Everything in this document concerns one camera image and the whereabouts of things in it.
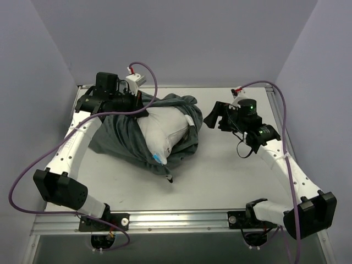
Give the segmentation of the zebra print pillowcase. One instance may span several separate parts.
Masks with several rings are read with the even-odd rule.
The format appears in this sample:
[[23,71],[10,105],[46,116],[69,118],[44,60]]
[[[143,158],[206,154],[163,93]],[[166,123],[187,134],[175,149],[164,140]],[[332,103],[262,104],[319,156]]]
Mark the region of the zebra print pillowcase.
[[150,103],[150,107],[175,107],[183,114],[190,115],[194,121],[195,125],[191,126],[186,135],[172,148],[166,165],[157,163],[152,157],[137,123],[138,118],[131,116],[107,116],[96,131],[89,147],[96,153],[114,156],[172,180],[172,171],[179,167],[184,159],[194,155],[198,149],[199,131],[203,123],[202,112],[197,106],[197,99],[191,95],[179,96],[170,93],[159,99],[144,92],[142,102],[145,105]]

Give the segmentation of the white pillow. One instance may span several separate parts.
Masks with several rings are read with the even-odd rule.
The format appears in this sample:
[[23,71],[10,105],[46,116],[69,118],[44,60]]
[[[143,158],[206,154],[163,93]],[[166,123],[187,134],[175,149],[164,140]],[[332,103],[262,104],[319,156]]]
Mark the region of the white pillow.
[[157,163],[166,165],[172,148],[186,135],[194,121],[175,107],[150,107],[148,116],[137,119],[148,150]]

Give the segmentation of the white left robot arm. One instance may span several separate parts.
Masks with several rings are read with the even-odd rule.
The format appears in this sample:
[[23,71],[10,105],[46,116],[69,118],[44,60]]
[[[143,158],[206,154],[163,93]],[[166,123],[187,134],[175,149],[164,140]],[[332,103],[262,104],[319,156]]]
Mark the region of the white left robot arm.
[[[120,90],[122,82],[125,88]],[[89,195],[88,188],[77,180],[78,172],[84,154],[106,116],[124,113],[143,117],[147,114],[139,91],[145,82],[145,76],[132,70],[123,80],[112,73],[96,74],[95,84],[77,100],[64,142],[56,148],[55,156],[46,168],[34,173],[34,183],[44,201],[92,216],[91,224],[97,230],[110,226],[108,206]]]

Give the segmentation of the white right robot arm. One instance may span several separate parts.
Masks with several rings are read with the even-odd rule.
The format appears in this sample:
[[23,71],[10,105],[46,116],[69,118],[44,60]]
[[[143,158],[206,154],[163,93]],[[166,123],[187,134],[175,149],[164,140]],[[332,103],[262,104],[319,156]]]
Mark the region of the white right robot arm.
[[242,99],[235,106],[217,101],[203,122],[211,129],[231,132],[240,138],[251,149],[250,153],[255,153],[268,165],[296,202],[294,207],[267,198],[248,202],[244,213],[247,225],[257,227],[268,222],[284,226],[294,239],[303,239],[332,225],[336,197],[314,184],[284,151],[279,133],[257,114],[256,100]]

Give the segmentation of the aluminium right side rail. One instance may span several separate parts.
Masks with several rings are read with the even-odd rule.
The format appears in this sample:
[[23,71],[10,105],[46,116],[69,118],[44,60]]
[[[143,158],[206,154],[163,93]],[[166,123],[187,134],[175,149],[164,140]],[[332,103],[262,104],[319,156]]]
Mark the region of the aluminium right side rail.
[[284,180],[284,187],[288,187],[288,193],[291,194],[294,207],[302,203],[301,198],[313,198],[317,195],[318,187],[309,179],[303,170],[296,163],[294,157],[289,152],[289,137],[287,135],[287,104],[280,88],[273,82],[267,82],[279,96],[282,102],[282,123],[281,123],[281,145],[282,153],[279,157],[274,158],[273,167],[278,168],[279,179]]

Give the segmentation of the aluminium rail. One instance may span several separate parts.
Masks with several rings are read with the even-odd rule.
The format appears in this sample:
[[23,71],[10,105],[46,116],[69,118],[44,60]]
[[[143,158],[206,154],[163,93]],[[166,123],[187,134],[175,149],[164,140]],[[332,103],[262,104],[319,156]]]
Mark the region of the aluminium rail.
[[[284,215],[290,207],[265,201],[256,209],[253,220],[265,221],[283,226]],[[178,233],[233,233],[244,231],[262,232],[263,229],[229,229],[227,212],[237,210],[183,210],[183,211],[129,211],[129,229],[118,227],[113,231],[80,232],[80,217],[72,214],[36,216],[31,235],[107,235],[121,231],[132,234],[178,234]]]
[[280,88],[273,82],[267,82],[279,96],[282,102],[282,123],[281,123],[281,145],[282,153],[279,157],[274,158],[273,167],[278,168],[279,179],[284,180],[284,187],[288,187],[288,193],[291,194],[294,207],[302,203],[301,198],[313,198],[317,195],[318,187],[309,179],[303,170],[296,163],[294,157],[289,152],[289,137],[287,135],[287,104]]

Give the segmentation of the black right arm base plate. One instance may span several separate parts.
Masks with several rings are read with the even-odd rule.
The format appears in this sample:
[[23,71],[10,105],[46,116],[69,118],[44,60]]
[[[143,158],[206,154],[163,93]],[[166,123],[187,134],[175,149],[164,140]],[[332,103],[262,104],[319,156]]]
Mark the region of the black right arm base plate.
[[265,222],[253,220],[246,216],[245,210],[240,211],[228,211],[227,220],[229,229],[263,229],[267,230],[270,228],[276,228],[277,225]]

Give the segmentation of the aluminium front rail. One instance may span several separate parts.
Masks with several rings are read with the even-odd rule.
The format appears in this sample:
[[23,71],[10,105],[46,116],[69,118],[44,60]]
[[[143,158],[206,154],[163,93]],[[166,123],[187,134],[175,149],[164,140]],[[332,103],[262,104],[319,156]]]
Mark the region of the aluminium front rail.
[[[253,220],[265,221],[283,226],[284,215],[290,207],[265,201],[256,209]],[[31,235],[107,235],[121,231],[132,234],[178,234],[178,233],[233,233],[244,231],[262,232],[263,229],[229,229],[227,212],[237,210],[183,210],[183,211],[129,211],[129,229],[118,227],[113,231],[80,232],[80,217],[72,214],[36,216]]]

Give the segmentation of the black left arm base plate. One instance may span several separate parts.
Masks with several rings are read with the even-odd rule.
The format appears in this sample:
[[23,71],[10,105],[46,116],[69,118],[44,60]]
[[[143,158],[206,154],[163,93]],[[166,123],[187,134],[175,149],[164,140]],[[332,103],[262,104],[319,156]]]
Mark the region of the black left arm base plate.
[[109,216],[96,220],[91,217],[81,216],[78,231],[80,232],[102,232],[117,230],[127,231],[129,229],[130,214],[110,213]]

